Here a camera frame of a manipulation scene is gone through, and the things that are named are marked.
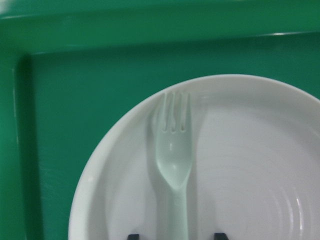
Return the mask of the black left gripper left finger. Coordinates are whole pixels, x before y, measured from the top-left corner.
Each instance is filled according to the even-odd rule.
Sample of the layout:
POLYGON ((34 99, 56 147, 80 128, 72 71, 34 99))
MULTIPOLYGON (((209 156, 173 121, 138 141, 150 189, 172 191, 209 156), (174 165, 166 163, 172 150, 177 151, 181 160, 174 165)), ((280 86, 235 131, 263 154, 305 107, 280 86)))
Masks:
POLYGON ((139 239, 140 239, 140 235, 138 233, 129 234, 127 236, 127 240, 139 240, 139 239))

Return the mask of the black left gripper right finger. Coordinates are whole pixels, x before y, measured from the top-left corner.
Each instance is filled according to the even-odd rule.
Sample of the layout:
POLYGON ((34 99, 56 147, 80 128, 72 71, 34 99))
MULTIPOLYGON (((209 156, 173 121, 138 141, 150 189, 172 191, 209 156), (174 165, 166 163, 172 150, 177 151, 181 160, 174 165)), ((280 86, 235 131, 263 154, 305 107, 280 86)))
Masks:
POLYGON ((223 232, 216 232, 213 235, 214 240, 228 240, 228 236, 223 232))

